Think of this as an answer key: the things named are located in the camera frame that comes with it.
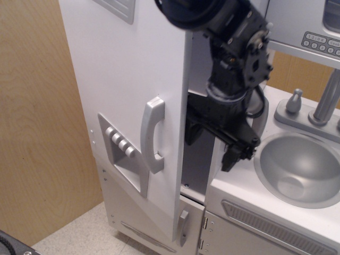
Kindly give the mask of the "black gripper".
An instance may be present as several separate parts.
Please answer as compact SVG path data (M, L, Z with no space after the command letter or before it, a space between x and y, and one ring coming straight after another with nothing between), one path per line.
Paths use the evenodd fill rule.
M260 138L247 123L244 109L188 93L185 143L194 144L204 129L228 145L222 158L223 172L229 172L241 159L251 159L260 145Z

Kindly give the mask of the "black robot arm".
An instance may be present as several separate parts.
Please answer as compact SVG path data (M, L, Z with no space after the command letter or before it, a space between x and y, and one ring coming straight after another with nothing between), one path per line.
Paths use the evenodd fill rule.
M260 145L247 119L259 118L266 108L260 84L273 69L267 21L249 1L156 1L156 6L172 25L202 31L209 39L207 95L188 94L185 142L193 144L203 130L225 142L222 171L228 172Z

